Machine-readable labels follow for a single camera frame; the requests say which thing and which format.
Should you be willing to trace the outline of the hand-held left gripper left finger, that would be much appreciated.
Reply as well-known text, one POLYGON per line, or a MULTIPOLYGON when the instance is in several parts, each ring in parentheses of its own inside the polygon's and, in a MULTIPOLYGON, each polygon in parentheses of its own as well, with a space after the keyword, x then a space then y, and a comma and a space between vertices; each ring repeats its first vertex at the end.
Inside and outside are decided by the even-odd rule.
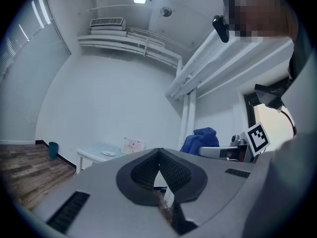
POLYGON ((44 197, 34 208, 46 222, 75 192, 89 194, 67 236, 72 238, 176 238, 177 232, 157 207, 140 206, 128 200, 116 185, 116 174, 125 164, 149 151, 126 155, 92 165, 44 197))

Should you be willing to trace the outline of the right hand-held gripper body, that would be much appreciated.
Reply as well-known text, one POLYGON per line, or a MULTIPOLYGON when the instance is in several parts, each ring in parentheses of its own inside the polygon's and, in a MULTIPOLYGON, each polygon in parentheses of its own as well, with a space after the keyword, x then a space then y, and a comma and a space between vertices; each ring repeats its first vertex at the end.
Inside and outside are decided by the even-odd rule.
POLYGON ((198 155, 206 158, 254 163, 259 154, 270 145, 270 140, 263 125, 259 122, 248 130, 231 138, 226 147, 201 147, 198 155))

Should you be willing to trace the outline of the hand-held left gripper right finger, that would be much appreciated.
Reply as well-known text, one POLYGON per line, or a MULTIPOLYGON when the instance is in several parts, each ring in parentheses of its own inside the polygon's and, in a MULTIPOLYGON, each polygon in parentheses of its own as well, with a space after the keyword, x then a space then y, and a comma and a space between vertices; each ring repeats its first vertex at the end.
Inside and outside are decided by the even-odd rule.
POLYGON ((160 238, 240 238, 250 211, 249 185, 254 164, 210 159, 158 149, 160 169, 172 174, 175 193, 171 225, 160 238))

